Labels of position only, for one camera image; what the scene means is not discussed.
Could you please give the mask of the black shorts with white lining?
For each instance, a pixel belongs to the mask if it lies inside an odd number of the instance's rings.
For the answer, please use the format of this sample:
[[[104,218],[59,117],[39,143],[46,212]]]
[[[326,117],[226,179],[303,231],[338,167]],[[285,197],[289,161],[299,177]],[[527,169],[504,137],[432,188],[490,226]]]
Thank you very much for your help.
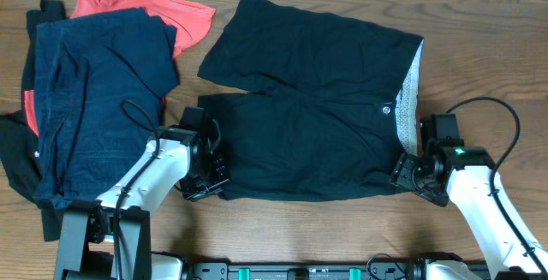
[[[198,75],[230,181],[224,200],[351,200],[397,193],[416,150],[420,35],[268,0],[240,0]]]

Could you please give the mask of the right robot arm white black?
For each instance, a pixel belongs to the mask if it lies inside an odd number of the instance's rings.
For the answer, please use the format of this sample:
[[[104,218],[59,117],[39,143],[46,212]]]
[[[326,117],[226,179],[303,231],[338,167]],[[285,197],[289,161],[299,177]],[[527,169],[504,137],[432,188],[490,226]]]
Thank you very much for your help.
[[[457,206],[490,278],[547,278],[547,251],[511,203],[484,148],[442,146],[420,158],[403,153],[390,183],[436,206]]]

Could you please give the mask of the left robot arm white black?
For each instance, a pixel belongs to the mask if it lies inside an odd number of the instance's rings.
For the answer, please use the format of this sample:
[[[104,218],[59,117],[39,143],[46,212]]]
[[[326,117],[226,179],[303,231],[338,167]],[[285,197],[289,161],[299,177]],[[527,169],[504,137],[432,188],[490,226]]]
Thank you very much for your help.
[[[65,212],[56,279],[183,279],[183,259],[152,251],[151,219],[179,187],[184,199],[218,194],[229,180],[218,152],[216,123],[160,127],[141,158],[95,200],[76,200]]]

